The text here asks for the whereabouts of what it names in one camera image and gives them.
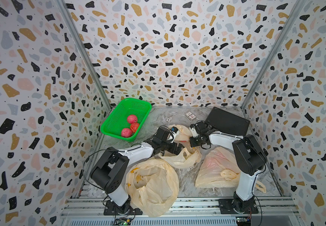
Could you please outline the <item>red apple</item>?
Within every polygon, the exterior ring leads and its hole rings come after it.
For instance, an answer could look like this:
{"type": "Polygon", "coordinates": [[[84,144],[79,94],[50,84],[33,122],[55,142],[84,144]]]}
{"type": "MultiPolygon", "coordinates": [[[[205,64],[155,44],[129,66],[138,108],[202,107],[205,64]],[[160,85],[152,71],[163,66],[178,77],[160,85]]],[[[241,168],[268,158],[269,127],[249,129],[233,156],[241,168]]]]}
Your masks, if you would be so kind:
{"type": "Polygon", "coordinates": [[[133,135],[133,132],[130,128],[124,128],[122,131],[121,131],[121,136],[122,137],[125,137],[125,138],[128,138],[128,137],[131,137],[133,135]]]}
{"type": "Polygon", "coordinates": [[[129,124],[137,123],[137,122],[138,122],[138,118],[137,118],[136,115],[129,115],[129,116],[127,117],[127,122],[128,122],[129,124]]]}
{"type": "Polygon", "coordinates": [[[140,126],[140,124],[138,122],[132,123],[130,125],[130,130],[132,131],[132,133],[136,133],[139,126],[140,126]]]}

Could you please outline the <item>beige plastic bag with apples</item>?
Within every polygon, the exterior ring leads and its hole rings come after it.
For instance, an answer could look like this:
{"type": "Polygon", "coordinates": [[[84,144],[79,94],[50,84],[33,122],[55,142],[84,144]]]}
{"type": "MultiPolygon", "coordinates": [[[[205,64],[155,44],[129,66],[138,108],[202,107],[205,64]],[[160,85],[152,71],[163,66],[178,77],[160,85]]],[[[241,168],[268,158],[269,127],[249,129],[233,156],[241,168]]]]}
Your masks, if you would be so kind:
{"type": "Polygon", "coordinates": [[[176,201],[179,178],[166,161],[151,158],[128,170],[125,190],[132,208],[155,218],[166,213],[176,201]]]}

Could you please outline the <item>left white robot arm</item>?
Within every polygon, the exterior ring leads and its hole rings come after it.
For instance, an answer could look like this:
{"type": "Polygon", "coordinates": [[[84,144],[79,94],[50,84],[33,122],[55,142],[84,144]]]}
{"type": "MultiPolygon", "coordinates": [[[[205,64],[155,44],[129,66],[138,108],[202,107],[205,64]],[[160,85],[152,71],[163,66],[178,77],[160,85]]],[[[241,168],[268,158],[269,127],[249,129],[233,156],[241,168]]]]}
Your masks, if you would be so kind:
{"type": "Polygon", "coordinates": [[[90,178],[101,188],[116,207],[123,212],[130,207],[130,197],[123,188],[123,177],[127,168],[160,152],[178,154],[183,145],[174,142],[180,131],[177,127],[161,126],[150,138],[126,149],[109,147],[90,171],[90,178]]]}

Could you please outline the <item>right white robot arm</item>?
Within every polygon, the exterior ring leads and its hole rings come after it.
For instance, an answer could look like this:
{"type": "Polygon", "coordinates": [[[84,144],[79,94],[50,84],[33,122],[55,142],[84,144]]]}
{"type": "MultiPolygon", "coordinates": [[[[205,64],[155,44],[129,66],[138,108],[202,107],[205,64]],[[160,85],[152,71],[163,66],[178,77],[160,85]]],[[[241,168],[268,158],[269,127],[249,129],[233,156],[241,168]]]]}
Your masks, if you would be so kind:
{"type": "Polygon", "coordinates": [[[192,147],[215,145],[232,150],[236,163],[241,170],[240,180],[235,195],[242,201],[253,198],[257,177],[265,171],[267,157],[255,137],[231,135],[217,131],[204,121],[198,121],[189,127],[192,147]]]}

